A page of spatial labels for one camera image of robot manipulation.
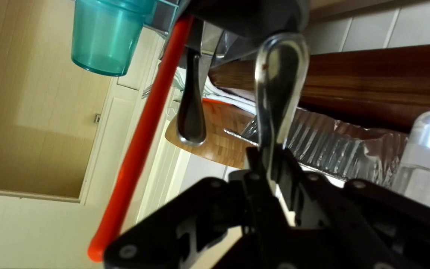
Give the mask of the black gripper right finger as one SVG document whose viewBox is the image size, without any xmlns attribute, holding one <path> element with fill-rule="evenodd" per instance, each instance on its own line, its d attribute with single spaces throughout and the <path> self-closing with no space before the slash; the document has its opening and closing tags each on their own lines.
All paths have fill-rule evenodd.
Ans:
<svg viewBox="0 0 430 269">
<path fill-rule="evenodd" d="M 365 269 L 430 269 L 430 207 L 366 180 L 335 187 L 324 175 L 305 172 L 281 147 L 274 159 L 299 228 L 332 234 L 347 250 L 344 258 Z"/>
</svg>

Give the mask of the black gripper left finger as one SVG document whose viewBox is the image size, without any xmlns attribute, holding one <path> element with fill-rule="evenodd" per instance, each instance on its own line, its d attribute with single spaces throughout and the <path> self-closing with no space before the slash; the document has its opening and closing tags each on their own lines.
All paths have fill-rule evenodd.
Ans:
<svg viewBox="0 0 430 269">
<path fill-rule="evenodd" d="M 235 171 L 208 177 L 118 237 L 103 253 L 105 269 L 187 269 L 233 228 L 250 225 L 250 196 L 271 196 L 265 177 Z"/>
</svg>

